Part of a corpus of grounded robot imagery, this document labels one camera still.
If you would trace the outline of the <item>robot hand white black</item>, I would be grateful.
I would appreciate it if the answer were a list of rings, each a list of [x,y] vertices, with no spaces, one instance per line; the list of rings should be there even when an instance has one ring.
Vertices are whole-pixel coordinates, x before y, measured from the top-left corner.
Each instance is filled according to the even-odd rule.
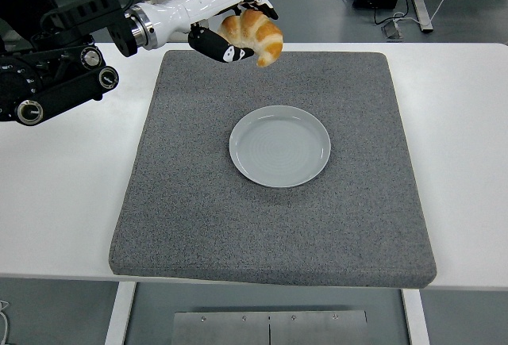
[[[167,0],[130,9],[137,46],[160,48],[173,33],[186,33],[188,44],[204,56],[232,63],[257,56],[273,64],[283,50],[283,33],[269,0]]]

